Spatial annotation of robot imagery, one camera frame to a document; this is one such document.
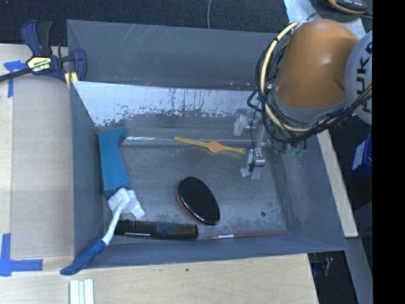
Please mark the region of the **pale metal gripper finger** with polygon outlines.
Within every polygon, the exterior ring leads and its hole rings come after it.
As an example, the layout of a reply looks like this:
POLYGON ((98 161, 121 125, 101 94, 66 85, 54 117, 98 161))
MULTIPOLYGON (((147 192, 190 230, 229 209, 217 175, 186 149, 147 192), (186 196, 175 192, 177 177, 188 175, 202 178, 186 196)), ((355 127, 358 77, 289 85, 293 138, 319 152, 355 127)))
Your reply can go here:
POLYGON ((240 174, 242 177, 251 177, 254 173, 255 162, 254 162, 254 148, 249 150, 247 155, 247 165, 240 169, 240 174))
POLYGON ((259 179, 261 177, 265 163, 266 160, 263 152, 261 150, 254 150, 251 161, 251 179, 259 179))

